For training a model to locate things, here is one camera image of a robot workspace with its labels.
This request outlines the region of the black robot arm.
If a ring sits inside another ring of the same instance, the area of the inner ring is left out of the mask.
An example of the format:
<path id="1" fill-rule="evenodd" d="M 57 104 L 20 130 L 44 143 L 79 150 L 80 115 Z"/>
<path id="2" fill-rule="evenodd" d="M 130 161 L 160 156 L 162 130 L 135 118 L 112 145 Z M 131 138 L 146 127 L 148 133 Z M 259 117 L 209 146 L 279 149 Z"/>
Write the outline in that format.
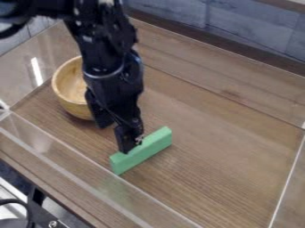
<path id="1" fill-rule="evenodd" d="M 138 107 L 143 62 L 135 50 L 136 28 L 120 0 L 0 0 L 0 39 L 37 16 L 61 20 L 79 46 L 84 99 L 100 128 L 115 126 L 118 149 L 128 153 L 143 139 Z"/>

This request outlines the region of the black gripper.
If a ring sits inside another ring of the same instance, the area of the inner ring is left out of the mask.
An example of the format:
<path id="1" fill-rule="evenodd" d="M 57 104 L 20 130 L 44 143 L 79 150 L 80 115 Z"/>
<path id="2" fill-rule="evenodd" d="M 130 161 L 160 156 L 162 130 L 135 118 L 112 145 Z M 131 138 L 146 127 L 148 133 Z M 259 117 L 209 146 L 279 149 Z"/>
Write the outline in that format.
<path id="1" fill-rule="evenodd" d="M 143 141 L 144 127 L 138 96 L 143 92 L 143 62 L 138 53 L 128 53 L 106 66 L 96 57 L 81 56 L 81 72 L 87 85 L 84 99 L 99 128 L 112 123 L 118 149 L 127 154 Z"/>

